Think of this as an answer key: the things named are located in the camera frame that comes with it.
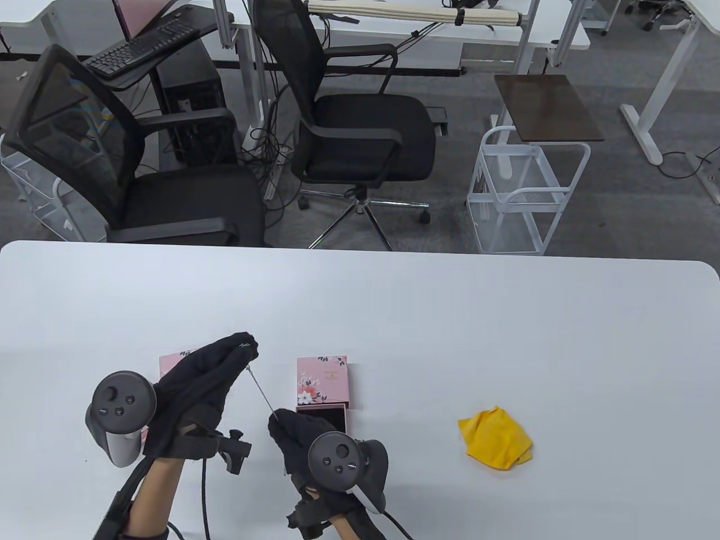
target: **white metal basket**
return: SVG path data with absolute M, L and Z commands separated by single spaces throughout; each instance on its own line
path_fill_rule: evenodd
M 590 159 L 585 143 L 489 144 L 502 131 L 514 126 L 497 126 L 485 133 L 470 181 L 467 208 L 481 253 L 543 255 L 560 217 Z M 582 158 L 570 185 L 561 186 L 543 152 L 543 146 L 568 146 L 582 150 Z M 508 168 L 512 174 L 500 173 Z M 543 237 L 534 213 L 554 213 Z
M 105 220 L 78 192 L 49 170 L 20 152 L 4 155 L 0 135 L 0 164 L 15 183 L 30 213 L 66 241 L 105 239 Z

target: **pink gift box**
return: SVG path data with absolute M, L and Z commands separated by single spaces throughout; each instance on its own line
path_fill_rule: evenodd
M 160 357 L 160 378 L 162 379 L 167 373 L 173 369 L 178 362 L 180 362 L 188 354 L 195 352 L 196 348 L 191 348 L 189 351 L 181 351 L 174 354 L 166 354 Z
M 347 432 L 350 384 L 347 356 L 311 356 L 297 359 L 298 413 L 320 416 Z

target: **yellow cloth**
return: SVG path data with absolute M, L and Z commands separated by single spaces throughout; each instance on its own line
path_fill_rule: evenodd
M 503 409 L 484 410 L 472 418 L 458 420 L 467 455 L 489 467 L 508 470 L 533 459 L 533 441 L 520 424 Z

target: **wrist strap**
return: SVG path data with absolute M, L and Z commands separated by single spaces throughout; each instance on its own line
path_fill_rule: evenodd
M 365 508 L 353 508 L 345 514 L 345 519 L 348 520 L 350 527 L 360 540 L 386 540 L 370 516 L 367 515 Z
M 168 538 L 168 528 L 165 527 L 165 531 L 161 534 L 158 534 L 157 536 L 128 536 L 127 534 L 121 534 L 118 538 L 118 540 L 167 540 Z

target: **black glove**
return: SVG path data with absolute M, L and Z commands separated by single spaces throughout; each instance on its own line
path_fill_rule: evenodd
M 363 508 L 355 497 L 344 492 L 330 491 L 318 486 L 310 474 L 307 463 L 307 452 L 315 439 L 328 431 L 337 431 L 324 418 L 301 415 L 288 409 L 278 409 L 268 419 L 268 431 L 275 444 L 282 451 L 287 474 L 298 474 L 303 480 L 303 487 L 310 487 L 318 492 L 320 500 L 332 515 L 347 514 L 354 508 Z
M 230 387 L 257 357 L 258 344 L 247 332 L 232 334 L 185 356 L 154 385 L 158 405 L 148 424 L 143 453 L 163 456 L 178 431 L 186 427 L 179 425 L 183 420 L 197 426 L 186 434 L 212 433 L 220 423 Z

